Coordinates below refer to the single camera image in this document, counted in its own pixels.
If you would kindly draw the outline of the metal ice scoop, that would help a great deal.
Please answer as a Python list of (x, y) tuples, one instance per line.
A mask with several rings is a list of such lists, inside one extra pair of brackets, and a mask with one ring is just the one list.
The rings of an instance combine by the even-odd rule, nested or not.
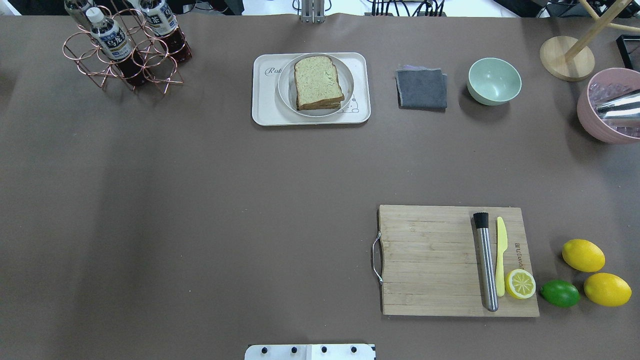
[(599, 118), (638, 120), (640, 117), (640, 90), (634, 89), (611, 98), (595, 107)]

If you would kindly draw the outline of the green lime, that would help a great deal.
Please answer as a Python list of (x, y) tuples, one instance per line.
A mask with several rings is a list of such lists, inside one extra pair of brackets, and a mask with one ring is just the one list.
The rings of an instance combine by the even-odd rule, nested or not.
[(570, 308), (580, 301), (579, 290), (570, 282), (554, 279), (549, 280), (540, 288), (544, 300), (560, 308)]

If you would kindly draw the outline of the pink bowl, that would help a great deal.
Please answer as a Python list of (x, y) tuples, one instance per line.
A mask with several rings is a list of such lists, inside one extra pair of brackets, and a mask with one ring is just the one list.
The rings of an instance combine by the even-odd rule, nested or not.
[(578, 120), (583, 128), (595, 139), (608, 144), (633, 144), (639, 142), (639, 137), (625, 136), (611, 130), (604, 125), (592, 110), (588, 100), (589, 88), (592, 84), (623, 84), (634, 89), (639, 89), (638, 71), (626, 68), (608, 68), (596, 73), (589, 80), (587, 87), (580, 95), (577, 105)]

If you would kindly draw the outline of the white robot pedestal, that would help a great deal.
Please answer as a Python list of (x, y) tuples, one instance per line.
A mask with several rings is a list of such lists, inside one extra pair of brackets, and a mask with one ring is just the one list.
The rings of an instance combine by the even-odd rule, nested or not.
[(374, 344), (254, 344), (247, 347), (245, 360), (375, 360)]

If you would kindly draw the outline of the wooden mug tree stand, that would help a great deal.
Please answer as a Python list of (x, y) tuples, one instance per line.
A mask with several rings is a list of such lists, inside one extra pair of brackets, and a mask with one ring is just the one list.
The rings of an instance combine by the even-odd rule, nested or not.
[(546, 70), (558, 79), (567, 82), (578, 82), (585, 80), (594, 71), (594, 53), (588, 44), (606, 27), (623, 30), (626, 32), (640, 32), (635, 26), (612, 23), (626, 7), (631, 4), (631, 0), (615, 0), (602, 15), (598, 15), (591, 9), (586, 0), (581, 0), (594, 23), (588, 31), (579, 39), (571, 36), (554, 36), (547, 39), (540, 47), (539, 56), (542, 65)]

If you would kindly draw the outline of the steel muddler black tip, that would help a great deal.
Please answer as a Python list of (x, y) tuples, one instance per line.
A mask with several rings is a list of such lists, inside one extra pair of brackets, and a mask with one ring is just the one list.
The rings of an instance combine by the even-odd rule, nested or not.
[(499, 309), (498, 292), (493, 270), (491, 237), (489, 229), (489, 214), (487, 212), (476, 212), (473, 214), (477, 237), (479, 240), (478, 250), (480, 250), (480, 269), (483, 290), (484, 307), (489, 312), (496, 312)]

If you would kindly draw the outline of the grey folded cloth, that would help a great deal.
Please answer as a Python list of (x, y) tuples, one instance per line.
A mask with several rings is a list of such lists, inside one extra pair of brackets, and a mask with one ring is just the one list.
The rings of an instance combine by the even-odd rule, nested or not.
[(445, 110), (448, 75), (440, 68), (405, 65), (396, 70), (398, 106), (401, 109)]

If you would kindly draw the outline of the dark drink bottle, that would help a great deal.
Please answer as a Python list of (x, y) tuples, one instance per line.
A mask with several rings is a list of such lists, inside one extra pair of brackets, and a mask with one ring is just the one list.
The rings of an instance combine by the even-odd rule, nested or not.
[(139, 7), (163, 50), (178, 64), (192, 59), (192, 52), (176, 16), (166, 0), (140, 0)]
[(89, 31), (91, 22), (86, 16), (87, 9), (95, 7), (93, 0), (64, 0), (63, 6), (67, 14), (78, 23), (83, 30)]
[(91, 22), (91, 36), (98, 41), (106, 57), (115, 63), (126, 82), (135, 87), (145, 84), (143, 59), (119, 23), (105, 16), (99, 7), (87, 9), (86, 16)]

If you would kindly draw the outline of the wine glass tray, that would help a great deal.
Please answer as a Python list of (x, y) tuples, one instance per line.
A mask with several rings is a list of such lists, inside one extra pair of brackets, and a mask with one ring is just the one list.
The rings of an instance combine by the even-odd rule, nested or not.
[(622, 34), (617, 37), (619, 54), (627, 69), (640, 71), (640, 35)]

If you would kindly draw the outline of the bread slice with egg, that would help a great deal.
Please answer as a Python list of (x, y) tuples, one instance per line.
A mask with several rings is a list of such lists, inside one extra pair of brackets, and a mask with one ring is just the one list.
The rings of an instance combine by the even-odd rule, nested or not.
[(322, 109), (340, 109), (344, 97), (323, 99), (315, 102), (303, 103), (299, 98), (296, 100), (297, 111), (303, 110), (322, 110)]

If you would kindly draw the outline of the clear ice cubes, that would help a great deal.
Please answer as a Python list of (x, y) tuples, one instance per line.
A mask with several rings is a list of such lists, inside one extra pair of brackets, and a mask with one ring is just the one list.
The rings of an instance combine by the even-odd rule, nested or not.
[(589, 95), (588, 100), (590, 101), (590, 107), (594, 110), (597, 118), (609, 129), (620, 133), (624, 136), (629, 136), (633, 138), (639, 137), (640, 132), (640, 117), (638, 120), (630, 120), (630, 119), (602, 119), (598, 116), (595, 111), (597, 105), (611, 100), (617, 96), (621, 96), (622, 94), (626, 94), (627, 92), (638, 90), (631, 86), (623, 85), (621, 83), (610, 83), (610, 84), (602, 84), (596, 82), (589, 87)]

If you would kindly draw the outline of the yellow plastic knife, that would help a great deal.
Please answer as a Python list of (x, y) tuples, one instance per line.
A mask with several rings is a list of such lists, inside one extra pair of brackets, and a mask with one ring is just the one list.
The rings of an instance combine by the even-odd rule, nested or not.
[(498, 297), (505, 296), (505, 251), (508, 248), (508, 233), (506, 224), (502, 216), (496, 218), (496, 266), (494, 271), (494, 280), (496, 294)]

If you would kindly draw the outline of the half lemon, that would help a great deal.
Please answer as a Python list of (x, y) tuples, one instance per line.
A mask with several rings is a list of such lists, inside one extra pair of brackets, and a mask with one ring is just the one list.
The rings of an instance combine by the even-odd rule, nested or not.
[(513, 269), (504, 278), (505, 291), (518, 300), (529, 299), (537, 291), (535, 278), (525, 269)]

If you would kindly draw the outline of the plain bread slice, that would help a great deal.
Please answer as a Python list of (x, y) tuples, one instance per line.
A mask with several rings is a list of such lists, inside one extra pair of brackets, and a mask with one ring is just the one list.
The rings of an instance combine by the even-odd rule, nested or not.
[(294, 80), (297, 99), (303, 103), (345, 99), (339, 84), (338, 69), (327, 55), (313, 55), (297, 61)]

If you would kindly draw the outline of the yellow lemon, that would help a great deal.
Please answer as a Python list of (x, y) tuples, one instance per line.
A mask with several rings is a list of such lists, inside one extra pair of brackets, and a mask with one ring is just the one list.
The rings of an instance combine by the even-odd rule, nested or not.
[(563, 244), (561, 255), (576, 271), (598, 272), (606, 264), (606, 257), (601, 248), (586, 239), (575, 238), (567, 241)]
[(633, 294), (633, 290), (624, 279), (606, 272), (589, 276), (583, 283), (583, 291), (590, 301), (607, 307), (625, 305)]

